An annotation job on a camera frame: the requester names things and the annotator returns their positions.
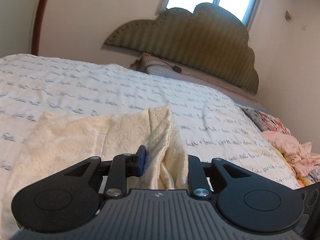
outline black plastic device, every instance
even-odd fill
[[[223,159],[201,163],[189,155],[188,190],[127,192],[126,178],[142,175],[145,158],[144,146],[108,162],[93,156],[20,190],[12,213],[21,230],[12,240],[294,240],[317,234],[318,184],[291,190]],[[108,179],[99,194],[103,176]]]

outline brown door frame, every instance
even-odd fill
[[[42,21],[44,17],[45,6],[48,0],[39,0],[38,9],[35,18],[35,24],[33,27],[32,44],[31,44],[31,54],[39,55],[39,43],[40,43],[40,33],[42,27]]]

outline silver screw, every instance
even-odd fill
[[[205,188],[197,188],[193,193],[198,197],[206,197],[209,195],[209,191]]]
[[[122,191],[118,188],[110,188],[106,191],[106,194],[110,197],[118,197],[122,194]]]

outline gray ribbed panel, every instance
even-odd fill
[[[22,230],[14,240],[250,240],[302,239],[294,231],[260,236],[231,227],[208,201],[185,190],[132,190],[124,199],[108,200],[100,214],[73,231],[55,235]]]
[[[154,21],[128,22],[105,44],[152,53],[256,94],[259,77],[248,40],[247,29],[233,14],[217,5],[201,3],[193,14],[172,8]]]

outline green headboard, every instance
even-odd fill
[[[211,3],[194,13],[172,8],[156,20],[137,20],[117,28],[107,45],[148,52],[210,73],[257,93],[259,77],[247,28],[233,14]]]

